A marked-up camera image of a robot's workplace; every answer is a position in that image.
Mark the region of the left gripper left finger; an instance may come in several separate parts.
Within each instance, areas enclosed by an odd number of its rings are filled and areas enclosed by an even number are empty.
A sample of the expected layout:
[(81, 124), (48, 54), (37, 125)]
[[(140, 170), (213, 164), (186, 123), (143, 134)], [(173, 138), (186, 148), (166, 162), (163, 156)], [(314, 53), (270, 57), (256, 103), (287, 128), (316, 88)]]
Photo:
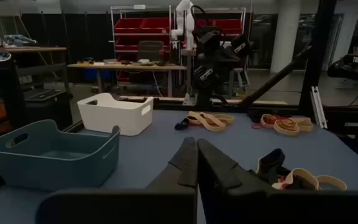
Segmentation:
[(198, 148), (192, 137), (185, 138), (167, 166), (150, 182), (147, 189), (196, 189), (198, 185)]

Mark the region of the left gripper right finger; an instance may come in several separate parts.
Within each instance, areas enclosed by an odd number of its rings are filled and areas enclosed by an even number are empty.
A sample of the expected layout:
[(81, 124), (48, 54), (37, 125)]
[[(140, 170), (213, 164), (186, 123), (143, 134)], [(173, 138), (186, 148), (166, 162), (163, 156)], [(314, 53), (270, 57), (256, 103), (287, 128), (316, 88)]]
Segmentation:
[(206, 139), (198, 140), (198, 148), (223, 191), (271, 191), (273, 188)]

